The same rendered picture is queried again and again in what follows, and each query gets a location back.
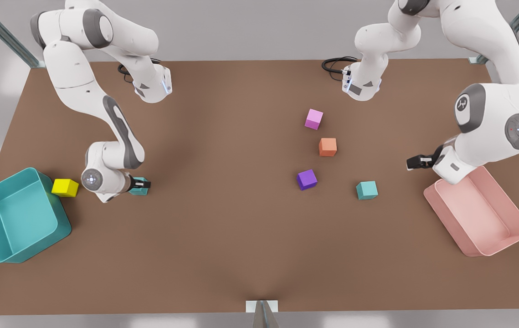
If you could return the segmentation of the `teal blue cube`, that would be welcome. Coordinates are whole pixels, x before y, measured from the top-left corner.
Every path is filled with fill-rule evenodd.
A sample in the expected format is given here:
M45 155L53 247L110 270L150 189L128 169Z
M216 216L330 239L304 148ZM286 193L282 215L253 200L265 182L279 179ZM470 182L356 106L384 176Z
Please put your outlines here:
M134 189L128 190L131 195L147 195L149 189Z
M359 200L370 200L378 196L378 189L375 181L361 181L356 186L356 191Z

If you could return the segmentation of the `yellow cube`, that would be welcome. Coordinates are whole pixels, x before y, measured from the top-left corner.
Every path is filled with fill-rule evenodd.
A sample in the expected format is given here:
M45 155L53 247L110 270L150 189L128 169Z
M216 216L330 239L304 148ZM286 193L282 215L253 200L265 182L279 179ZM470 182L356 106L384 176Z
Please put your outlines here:
M59 197L76 197L79 184L72 179L55 179L51 193Z

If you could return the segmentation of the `pink plastic bin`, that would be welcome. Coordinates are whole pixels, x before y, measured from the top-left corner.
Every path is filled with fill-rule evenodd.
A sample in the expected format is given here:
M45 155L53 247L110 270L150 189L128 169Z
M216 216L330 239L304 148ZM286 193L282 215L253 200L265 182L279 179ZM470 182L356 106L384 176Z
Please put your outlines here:
M423 194L465 256L492 256L519 241L519 209L484 166Z

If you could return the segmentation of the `orange cube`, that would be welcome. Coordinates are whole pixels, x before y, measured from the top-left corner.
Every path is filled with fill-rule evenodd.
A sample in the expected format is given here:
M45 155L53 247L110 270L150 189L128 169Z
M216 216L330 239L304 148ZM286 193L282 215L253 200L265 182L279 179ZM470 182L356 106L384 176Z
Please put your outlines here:
M320 157L334 157L338 151L337 141L335 138L322 138L319 142Z

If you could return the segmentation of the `pink cube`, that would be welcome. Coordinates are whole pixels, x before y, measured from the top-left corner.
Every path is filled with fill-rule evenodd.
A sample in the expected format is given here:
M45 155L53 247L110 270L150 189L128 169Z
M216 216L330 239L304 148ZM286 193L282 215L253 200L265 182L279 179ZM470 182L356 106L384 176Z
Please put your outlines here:
M323 114L323 112L310 108L304 126L311 129L319 129Z

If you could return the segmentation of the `purple cube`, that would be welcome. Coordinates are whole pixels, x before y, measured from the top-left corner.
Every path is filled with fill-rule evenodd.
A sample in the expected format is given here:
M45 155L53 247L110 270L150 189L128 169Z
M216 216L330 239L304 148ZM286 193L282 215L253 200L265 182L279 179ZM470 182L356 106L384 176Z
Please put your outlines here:
M309 169L297 174L297 183L301 190L306 190L315 187L318 183L318 180L315 176L314 171L312 169Z

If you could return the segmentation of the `teal plastic bin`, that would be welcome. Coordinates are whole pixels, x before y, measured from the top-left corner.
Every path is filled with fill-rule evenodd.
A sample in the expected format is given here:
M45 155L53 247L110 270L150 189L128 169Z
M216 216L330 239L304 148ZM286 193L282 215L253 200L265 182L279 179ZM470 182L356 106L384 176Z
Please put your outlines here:
M52 180L35 168L0 181L0 263L23 263L71 233L52 187Z

